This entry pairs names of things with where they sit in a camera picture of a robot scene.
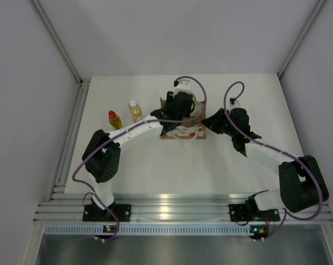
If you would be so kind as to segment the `burlap watermelon print canvas bag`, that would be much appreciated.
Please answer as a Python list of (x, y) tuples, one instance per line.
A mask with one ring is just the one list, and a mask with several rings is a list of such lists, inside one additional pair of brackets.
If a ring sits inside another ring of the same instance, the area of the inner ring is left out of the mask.
[[(166, 100), (160, 98), (161, 106), (166, 105)], [(195, 110), (191, 113), (190, 118), (195, 118), (202, 108), (204, 107), (205, 101), (195, 101)], [(183, 123), (177, 126), (173, 131), (167, 132), (160, 136), (162, 140), (178, 140), (181, 142), (189, 142), (193, 140), (204, 140), (206, 138), (205, 126), (202, 125), (201, 121), (206, 118), (205, 112), (194, 121), (189, 123)]]

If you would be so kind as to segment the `white cap amber bottle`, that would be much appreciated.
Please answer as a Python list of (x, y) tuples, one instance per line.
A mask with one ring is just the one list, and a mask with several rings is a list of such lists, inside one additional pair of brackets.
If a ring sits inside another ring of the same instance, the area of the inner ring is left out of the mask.
[(140, 105), (137, 101), (131, 100), (128, 104), (131, 117), (133, 119), (133, 122), (138, 122), (142, 119), (142, 110), (140, 108)]

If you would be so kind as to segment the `red cap yellow liquid bottle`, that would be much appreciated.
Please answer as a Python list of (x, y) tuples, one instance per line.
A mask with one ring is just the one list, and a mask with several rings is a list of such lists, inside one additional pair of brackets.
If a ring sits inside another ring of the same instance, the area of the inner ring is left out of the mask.
[(113, 110), (110, 110), (108, 113), (108, 118), (109, 118), (109, 123), (110, 125), (115, 129), (115, 130), (119, 130), (121, 129), (123, 126), (121, 124), (121, 120), (120, 117), (116, 114), (116, 112), (114, 112)]

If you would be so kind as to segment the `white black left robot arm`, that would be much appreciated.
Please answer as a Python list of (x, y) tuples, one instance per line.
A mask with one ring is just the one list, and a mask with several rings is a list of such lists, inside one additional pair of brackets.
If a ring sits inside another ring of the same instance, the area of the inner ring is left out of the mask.
[(101, 220), (107, 221), (114, 214), (112, 180), (118, 172), (121, 154), (140, 142), (174, 130), (181, 125), (180, 120), (190, 117), (194, 106), (191, 94), (168, 92), (163, 107), (142, 120), (117, 131), (105, 132), (99, 129), (93, 134), (82, 160), (92, 180), (95, 214)]

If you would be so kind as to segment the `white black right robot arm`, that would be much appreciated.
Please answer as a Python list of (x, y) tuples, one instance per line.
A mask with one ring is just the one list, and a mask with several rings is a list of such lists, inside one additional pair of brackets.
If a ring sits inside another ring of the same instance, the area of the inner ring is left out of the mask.
[(295, 157), (260, 143), (261, 137), (251, 131), (249, 120), (247, 111), (243, 108), (234, 108), (231, 111), (221, 108), (201, 122), (216, 134), (230, 136), (237, 152), (256, 160), (278, 176), (278, 188), (248, 197), (248, 216), (260, 219), (267, 210), (279, 208), (297, 213), (327, 201), (329, 191), (317, 160), (311, 155)]

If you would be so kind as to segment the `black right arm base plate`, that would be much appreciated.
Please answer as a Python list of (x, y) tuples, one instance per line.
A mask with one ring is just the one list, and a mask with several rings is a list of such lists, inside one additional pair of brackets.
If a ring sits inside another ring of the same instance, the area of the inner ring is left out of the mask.
[(281, 220), (277, 209), (261, 211), (247, 204), (229, 204), (229, 213), (231, 222), (273, 222)]

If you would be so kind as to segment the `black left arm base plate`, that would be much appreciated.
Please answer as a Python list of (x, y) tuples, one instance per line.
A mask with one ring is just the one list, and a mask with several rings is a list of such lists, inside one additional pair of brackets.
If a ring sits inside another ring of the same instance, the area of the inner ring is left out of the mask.
[[(131, 216), (130, 204), (112, 204), (109, 209), (113, 212), (119, 222), (129, 222)], [(95, 204), (84, 206), (82, 221), (84, 222), (112, 222), (115, 218), (106, 209), (101, 209)]]

